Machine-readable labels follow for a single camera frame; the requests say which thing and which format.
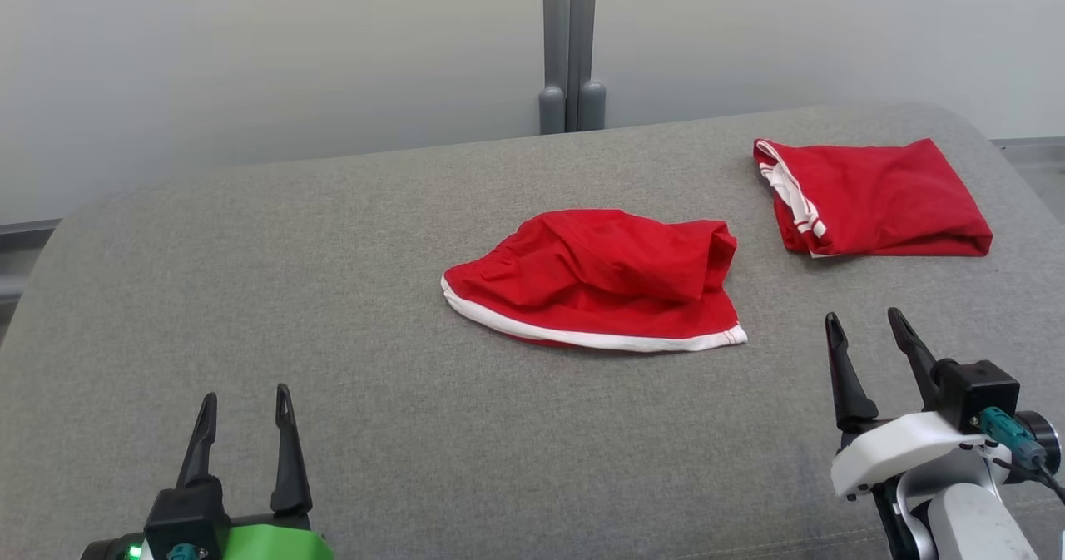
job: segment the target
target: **folded red shorts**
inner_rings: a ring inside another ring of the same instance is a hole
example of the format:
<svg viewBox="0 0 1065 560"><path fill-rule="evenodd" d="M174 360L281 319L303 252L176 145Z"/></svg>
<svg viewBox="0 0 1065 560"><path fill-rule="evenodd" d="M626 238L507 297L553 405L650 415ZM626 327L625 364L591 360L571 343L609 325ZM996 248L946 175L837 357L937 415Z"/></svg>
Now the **folded red shorts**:
<svg viewBox="0 0 1065 560"><path fill-rule="evenodd" d="M932 139L907 147L754 142L784 247L812 257L986 257L992 230Z"/></svg>
<svg viewBox="0 0 1065 560"><path fill-rule="evenodd" d="M462 316L524 341L706 350L747 341L722 287L735 252L722 221L544 212L440 284Z"/></svg>

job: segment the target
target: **white wall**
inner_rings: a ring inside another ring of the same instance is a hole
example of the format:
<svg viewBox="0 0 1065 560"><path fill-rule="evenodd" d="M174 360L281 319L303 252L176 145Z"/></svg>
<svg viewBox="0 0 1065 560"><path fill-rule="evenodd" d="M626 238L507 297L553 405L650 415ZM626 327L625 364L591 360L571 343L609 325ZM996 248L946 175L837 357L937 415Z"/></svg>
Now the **white wall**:
<svg viewBox="0 0 1065 560"><path fill-rule="evenodd" d="M0 223L207 166L538 132L542 0L0 0Z"/></svg>
<svg viewBox="0 0 1065 560"><path fill-rule="evenodd" d="M908 98L1065 135L1065 0L596 0L608 128Z"/></svg>

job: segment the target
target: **gray fabric surface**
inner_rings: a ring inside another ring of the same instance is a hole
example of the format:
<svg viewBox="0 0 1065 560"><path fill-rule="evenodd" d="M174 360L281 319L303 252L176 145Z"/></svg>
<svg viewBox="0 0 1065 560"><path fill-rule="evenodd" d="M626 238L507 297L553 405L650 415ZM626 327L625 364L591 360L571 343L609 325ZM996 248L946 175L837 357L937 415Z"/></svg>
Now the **gray fabric surface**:
<svg viewBox="0 0 1065 560"><path fill-rule="evenodd" d="M995 231L988 258L810 260L781 245L755 136L931 136ZM726 219L750 344L637 357L508 340L441 273L557 208ZM969 123L843 105L330 161L114 196L62 224L0 348L4 556L75 558L137 530L216 391L231 514L267 508L273 388L293 392L338 558L886 557L872 501L833 496L822 320L882 415L919 397L885 311L933 352L993 359L1065 425L1065 233ZM1005 493L1056 553L1049 492Z"/></svg>

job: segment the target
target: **white trim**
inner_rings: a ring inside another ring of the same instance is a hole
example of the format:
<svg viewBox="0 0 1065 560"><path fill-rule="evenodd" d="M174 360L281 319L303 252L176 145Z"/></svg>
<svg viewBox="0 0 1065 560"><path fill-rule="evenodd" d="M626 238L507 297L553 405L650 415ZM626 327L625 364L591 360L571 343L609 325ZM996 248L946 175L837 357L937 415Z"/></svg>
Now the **white trim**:
<svg viewBox="0 0 1065 560"><path fill-rule="evenodd" d="M471 302L469 299L460 298L443 277L440 278L440 286L444 291L444 298L447 299L448 304L458 314L462 314L463 317L472 322L490 326L495 331L525 340L561 341L563 344L583 345L585 348L627 350L629 352L694 352L698 350L709 350L709 348L719 348L722 345L747 343L747 332L739 325L719 333L707 333L706 335L698 335L684 340L546 329L542 328L542 326L523 324L522 322L514 320L514 318L506 317L491 309L487 309L487 307Z"/></svg>
<svg viewBox="0 0 1065 560"><path fill-rule="evenodd" d="M772 185L772 188L775 190L781 200L784 200L784 203L790 208L796 226L799 226L799 233L806 233L806 231L813 230L815 236L818 238L823 236L828 227L821 221L820 216L818 216L817 207L815 207L813 200L803 195L799 180L796 180L796 177L791 175L791 170L788 170L787 163L784 163L784 158L766 139L758 139L755 145L758 150L771 155L776 161L776 165L758 162L758 169L761 176L766 178L766 181L769 181L769 185Z"/></svg>

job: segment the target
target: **teal connector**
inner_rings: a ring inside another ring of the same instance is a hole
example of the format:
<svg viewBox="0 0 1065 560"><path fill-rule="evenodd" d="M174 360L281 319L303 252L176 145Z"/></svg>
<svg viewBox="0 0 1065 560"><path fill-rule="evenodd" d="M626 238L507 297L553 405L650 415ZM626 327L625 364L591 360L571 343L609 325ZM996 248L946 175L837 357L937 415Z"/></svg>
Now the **teal connector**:
<svg viewBox="0 0 1065 560"><path fill-rule="evenodd" d="M166 555L166 560L198 560L196 548L186 543L174 546L174 549Z"/></svg>
<svg viewBox="0 0 1065 560"><path fill-rule="evenodd" d="M980 430L1009 447L1013 463L1028 471L1035 471L1047 460L1047 450L1035 442L1035 438L998 407L988 407L980 413Z"/></svg>

